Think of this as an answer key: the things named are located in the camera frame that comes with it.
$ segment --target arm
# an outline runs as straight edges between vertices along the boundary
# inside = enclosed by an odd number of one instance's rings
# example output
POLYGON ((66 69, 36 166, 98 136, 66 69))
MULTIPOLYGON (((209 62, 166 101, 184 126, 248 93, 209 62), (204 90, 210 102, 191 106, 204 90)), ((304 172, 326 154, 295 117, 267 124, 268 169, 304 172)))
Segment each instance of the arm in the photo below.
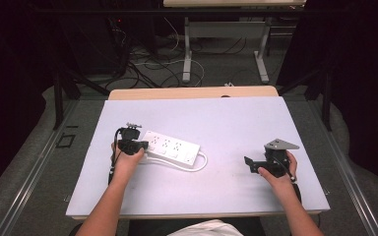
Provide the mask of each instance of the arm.
MULTIPOLYGON (((296 159, 290 152, 287 151, 286 154, 290 161, 289 171, 293 176, 296 176, 296 159)), ((280 178, 276 178, 263 167, 259 168, 259 173, 269 182, 272 186, 273 192, 281 202, 286 213, 290 232, 293 236, 323 235, 297 198, 287 174, 280 178)))
POLYGON ((120 154, 117 156, 112 181, 76 235, 112 236, 116 233, 125 188, 143 157, 144 150, 141 148, 134 155, 128 155, 119 149, 116 153, 120 154))

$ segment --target black horizontal bar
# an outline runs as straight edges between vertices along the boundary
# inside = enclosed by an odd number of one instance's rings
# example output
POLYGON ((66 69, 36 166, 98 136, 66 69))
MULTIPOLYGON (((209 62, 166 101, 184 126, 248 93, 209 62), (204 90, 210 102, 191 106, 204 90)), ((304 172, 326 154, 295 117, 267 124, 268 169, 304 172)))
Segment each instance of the black horizontal bar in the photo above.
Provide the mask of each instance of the black horizontal bar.
POLYGON ((240 8, 161 8, 161 9, 32 9, 42 15, 64 16, 120 16, 120 17, 339 17, 346 9, 336 10, 290 10, 290 9, 240 9, 240 8))

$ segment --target person's right arm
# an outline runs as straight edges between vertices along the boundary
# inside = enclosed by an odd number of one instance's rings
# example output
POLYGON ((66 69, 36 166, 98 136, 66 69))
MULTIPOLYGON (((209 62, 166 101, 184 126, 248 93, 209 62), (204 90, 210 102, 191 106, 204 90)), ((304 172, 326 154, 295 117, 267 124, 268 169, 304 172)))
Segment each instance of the person's right arm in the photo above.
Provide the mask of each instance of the person's right arm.
MULTIPOLYGON (((290 161, 289 171, 293 176, 296 176, 296 159, 290 152, 287 151, 286 154, 290 161)), ((259 174, 269 182, 273 192, 281 202, 292 236, 324 235, 302 206, 287 174, 276 178, 263 167, 259 168, 259 174)))

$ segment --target table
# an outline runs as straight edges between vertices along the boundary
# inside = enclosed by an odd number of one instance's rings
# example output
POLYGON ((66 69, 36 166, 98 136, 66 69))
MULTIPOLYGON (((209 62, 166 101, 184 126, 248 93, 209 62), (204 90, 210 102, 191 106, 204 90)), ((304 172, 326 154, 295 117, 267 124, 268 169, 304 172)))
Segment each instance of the table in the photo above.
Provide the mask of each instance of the table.
MULTIPOLYGON (((301 6, 306 0, 164 0, 164 7, 171 8, 213 8, 213 7, 275 7, 301 6)), ((185 18, 185 62, 182 81, 190 81, 192 51, 191 37, 252 37, 261 38, 259 50, 254 51, 254 57, 262 83, 269 82, 269 76, 263 62, 263 54, 269 37, 272 18, 265 22, 190 22, 185 18)))
POLYGON ((250 173, 243 158, 264 160, 264 144, 275 138, 300 146, 291 152, 299 163, 305 209, 310 213, 330 209, 275 88, 140 88, 115 90, 105 102, 66 215, 85 218, 95 207, 107 186, 109 145, 126 122, 143 125, 140 138, 151 130, 199 144, 209 162, 199 172, 140 164, 126 189, 122 218, 283 213, 269 184, 250 173))

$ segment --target electrical socket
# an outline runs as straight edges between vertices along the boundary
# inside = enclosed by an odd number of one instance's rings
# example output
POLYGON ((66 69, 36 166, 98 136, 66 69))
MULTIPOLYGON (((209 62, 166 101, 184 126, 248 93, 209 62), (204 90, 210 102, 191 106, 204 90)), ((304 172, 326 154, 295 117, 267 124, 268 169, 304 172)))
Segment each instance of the electrical socket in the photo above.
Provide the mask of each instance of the electrical socket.
POLYGON ((193 168, 199 145, 181 141, 153 131, 147 131, 142 141, 149 142, 148 157, 169 161, 184 168, 193 168))

